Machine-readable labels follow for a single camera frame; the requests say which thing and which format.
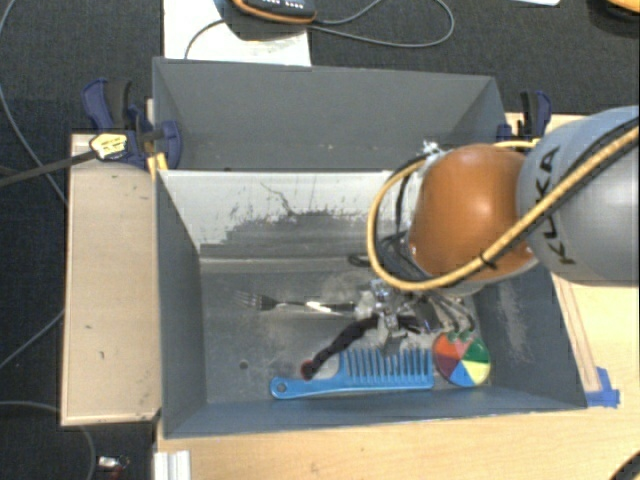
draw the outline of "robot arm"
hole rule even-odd
[[[637,284],[638,107],[561,127],[526,157],[472,145],[434,162],[411,227],[394,249],[424,272],[415,281],[386,267],[395,262],[380,257],[376,221],[388,190],[423,163],[392,175],[369,213],[371,266],[394,288],[428,291],[464,282],[478,289],[517,275],[534,257],[571,281]]]

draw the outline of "comb teeth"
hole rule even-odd
[[[271,394],[281,400],[334,393],[425,390],[433,387],[429,350],[403,350],[384,357],[380,350],[355,349],[340,354],[340,366],[328,379],[271,380]]]
[[[387,357],[380,350],[347,350],[340,354],[340,369],[354,381],[369,384],[420,380],[429,376],[428,355],[418,349]]]

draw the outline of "black cable cord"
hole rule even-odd
[[[8,187],[9,185],[13,185],[14,183],[19,183],[20,181],[33,179],[38,176],[42,176],[43,174],[59,171],[60,169],[66,169],[68,167],[86,162],[88,160],[94,160],[95,158],[96,154],[94,151],[86,151],[85,153],[81,153],[70,158],[64,158],[63,160],[58,160],[57,162],[51,162],[50,164],[36,167],[35,169],[18,172],[0,179],[0,188]]]
[[[378,315],[370,316],[363,320],[357,320],[345,327],[328,347],[323,348],[313,356],[313,359],[302,363],[300,367],[302,378],[311,380],[315,374],[318,373],[320,367],[326,363],[331,356],[345,351],[353,342],[362,338],[365,332],[370,329],[375,329],[378,326],[378,318]],[[415,332],[416,329],[420,327],[418,319],[409,315],[398,315],[398,324],[400,327],[409,329],[412,332]]]
[[[447,17],[449,18],[449,29],[447,30],[447,32],[445,32],[445,34],[442,37],[438,39],[434,39],[432,41],[427,41],[424,43],[398,43],[395,41],[385,41],[381,39],[375,39],[375,38],[366,37],[366,36],[359,36],[356,34],[350,34],[348,32],[341,32],[339,30],[333,30],[333,29],[327,28],[327,27],[336,27],[340,25],[345,25],[347,23],[351,23],[357,20],[358,18],[360,18],[361,16],[363,16],[364,14],[366,14],[367,12],[369,12],[374,7],[380,5],[384,1],[385,0],[374,0],[372,3],[367,5],[364,9],[358,11],[352,16],[348,16],[347,18],[342,18],[339,20],[317,20],[316,19],[312,24],[307,25],[307,28],[309,30],[324,32],[325,34],[332,34],[332,35],[344,37],[347,39],[353,39],[354,41],[360,41],[363,43],[375,44],[378,46],[389,46],[391,48],[406,48],[406,49],[429,48],[431,46],[437,46],[447,41],[453,34],[453,30],[456,25],[456,20],[449,6],[446,3],[444,3],[442,0],[433,0],[433,1],[436,2],[447,14]],[[189,52],[191,51],[191,48],[193,47],[194,43],[198,40],[198,38],[202,36],[202,34],[204,34],[205,32],[207,32],[208,30],[214,27],[217,27],[218,25],[224,22],[225,22],[224,19],[217,19],[205,25],[200,30],[198,30],[189,41],[189,44],[187,44],[187,47],[185,48],[185,51],[184,51],[183,60],[189,59]]]
[[[194,45],[194,43],[198,40],[198,38],[204,34],[207,30],[212,29],[213,27],[217,27],[218,25],[221,25],[222,23],[224,23],[223,19],[218,19],[215,21],[212,21],[211,23],[209,23],[208,25],[205,25],[204,27],[202,27],[200,30],[198,30],[193,37],[191,38],[191,40],[189,41],[189,44],[187,45],[187,47],[184,50],[184,56],[182,57],[183,60],[189,60],[189,52],[191,51],[191,47]]]
[[[640,450],[620,466],[611,480],[638,480],[638,478],[640,478]]]

